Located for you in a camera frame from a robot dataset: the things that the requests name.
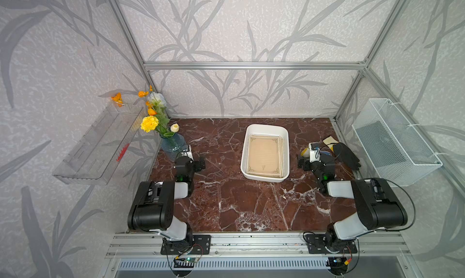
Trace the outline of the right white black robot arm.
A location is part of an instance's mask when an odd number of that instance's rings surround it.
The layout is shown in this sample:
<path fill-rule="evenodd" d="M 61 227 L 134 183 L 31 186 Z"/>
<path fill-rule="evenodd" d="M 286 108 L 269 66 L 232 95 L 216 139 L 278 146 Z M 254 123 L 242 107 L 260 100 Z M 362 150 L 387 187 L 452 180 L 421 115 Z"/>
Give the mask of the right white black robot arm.
<path fill-rule="evenodd" d="M 407 224 L 408 214 L 390 186 L 382 178 L 334 180 L 334 158 L 314 153 L 297 157 L 297 167 L 311 171 L 317 178 L 318 190 L 332 198 L 352 199 L 356 212 L 331 223 L 324 234 L 304 232 L 303 240 L 311 254 L 339 254 L 357 251 L 356 239 L 377 230 L 388 230 Z"/>

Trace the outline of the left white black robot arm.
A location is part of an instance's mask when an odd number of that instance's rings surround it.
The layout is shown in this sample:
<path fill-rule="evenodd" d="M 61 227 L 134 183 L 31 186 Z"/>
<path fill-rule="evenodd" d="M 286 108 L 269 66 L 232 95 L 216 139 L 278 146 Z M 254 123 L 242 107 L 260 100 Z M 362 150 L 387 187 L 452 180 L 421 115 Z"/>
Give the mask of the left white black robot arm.
<path fill-rule="evenodd" d="M 171 244 L 193 244 L 190 226 L 174 216 L 174 202 L 194 191 L 194 175 L 206 169 L 205 159 L 188 156 L 176 159 L 174 181 L 146 181 L 139 184 L 127 218 L 128 228 L 154 232 Z"/>

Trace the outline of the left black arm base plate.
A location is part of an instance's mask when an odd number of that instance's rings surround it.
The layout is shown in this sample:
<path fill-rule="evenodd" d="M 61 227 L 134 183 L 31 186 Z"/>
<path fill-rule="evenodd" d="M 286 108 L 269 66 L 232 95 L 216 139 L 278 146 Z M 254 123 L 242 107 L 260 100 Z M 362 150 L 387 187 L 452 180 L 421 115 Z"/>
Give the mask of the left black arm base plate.
<path fill-rule="evenodd" d="M 161 255 L 205 255 L 209 254 L 210 246 L 211 235 L 206 234 L 194 234 L 180 241 L 163 239 Z"/>

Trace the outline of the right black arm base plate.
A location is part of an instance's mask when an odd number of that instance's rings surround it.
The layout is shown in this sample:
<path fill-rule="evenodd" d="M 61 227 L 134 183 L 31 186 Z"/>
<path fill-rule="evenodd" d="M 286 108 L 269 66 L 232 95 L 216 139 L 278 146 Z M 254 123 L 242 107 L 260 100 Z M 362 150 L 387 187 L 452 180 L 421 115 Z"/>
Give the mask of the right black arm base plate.
<path fill-rule="evenodd" d="M 313 232 L 303 233 L 304 242 L 307 245 L 309 254 L 357 254 L 357 244 L 355 240 L 340 240 L 325 234 Z"/>

